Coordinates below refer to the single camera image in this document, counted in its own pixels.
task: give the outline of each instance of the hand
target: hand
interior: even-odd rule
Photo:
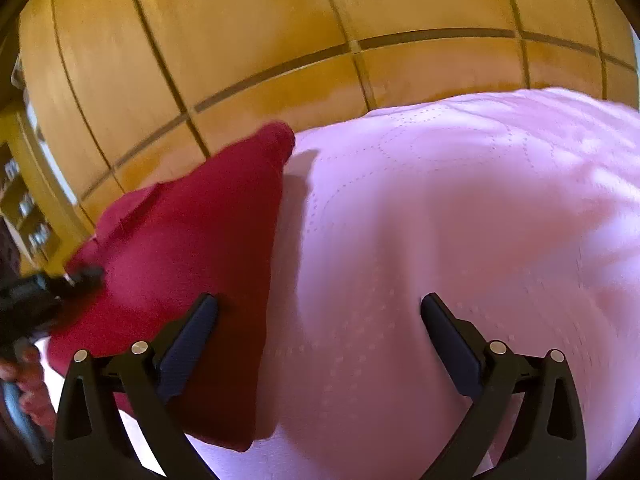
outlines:
[[[44,383],[40,351],[35,346],[29,346],[22,353],[20,364],[0,359],[0,379],[18,384],[24,392],[20,397],[21,409],[53,438],[56,432],[56,411],[49,397],[49,389]]]

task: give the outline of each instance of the dotted pattern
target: dotted pattern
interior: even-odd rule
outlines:
[[[562,89],[459,96],[298,137],[274,244],[257,440],[221,478],[420,478],[462,420],[418,314],[565,353],[588,478],[640,417],[640,117]],[[504,447],[508,417],[482,467]]]

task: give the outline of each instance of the metal rivet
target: metal rivet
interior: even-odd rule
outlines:
[[[561,363],[564,361],[564,354],[559,350],[552,350],[550,357],[556,362]]]
[[[131,351],[135,355],[143,354],[147,350],[149,350],[149,345],[147,344],[146,341],[138,341],[137,343],[133,343],[133,345],[131,346]]]
[[[76,363],[81,363],[82,361],[84,361],[87,358],[88,355],[89,355],[89,352],[87,352],[86,350],[78,350],[74,354],[74,361]]]
[[[502,341],[492,341],[489,345],[489,349],[494,354],[502,355],[507,353],[507,345],[505,345]]]

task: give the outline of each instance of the black plastic bracket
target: black plastic bracket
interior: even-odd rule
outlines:
[[[166,478],[218,480],[164,407],[166,400],[181,392],[213,329],[217,311],[215,298],[203,294],[183,318],[169,323],[150,343],[138,342],[111,357],[76,353],[58,410],[54,480],[162,478],[138,460],[113,392],[127,394]]]
[[[487,342],[435,293],[422,300],[420,314],[457,390],[474,400],[421,480],[584,480],[584,426],[564,354],[553,349],[543,358],[523,356],[501,341]],[[524,401],[500,460],[474,477],[511,395],[519,392]]]

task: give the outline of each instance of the red pillow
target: red pillow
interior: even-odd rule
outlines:
[[[282,168],[293,145],[291,128],[270,123],[188,176],[114,202],[95,237],[67,265],[104,267],[105,285],[69,306],[78,314],[51,335],[51,367],[65,374],[81,348],[105,356],[151,340],[201,292],[221,294],[216,327],[168,410],[186,433],[247,450],[255,431]],[[124,394],[116,401],[132,414]]]

